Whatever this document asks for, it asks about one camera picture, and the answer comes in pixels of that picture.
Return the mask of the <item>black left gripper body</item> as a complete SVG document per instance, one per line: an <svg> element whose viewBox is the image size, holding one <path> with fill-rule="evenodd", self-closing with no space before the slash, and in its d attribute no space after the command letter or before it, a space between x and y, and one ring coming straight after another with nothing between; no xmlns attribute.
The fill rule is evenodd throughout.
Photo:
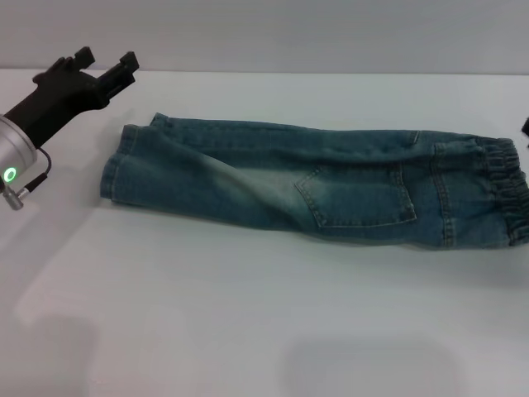
<svg viewBox="0 0 529 397"><path fill-rule="evenodd" d="M36 89L5 118L17 125L35 147L43 146L54 134L82 112L100 110L108 99L98 79L74 68L74 57L61 57L36 75Z"/></svg>

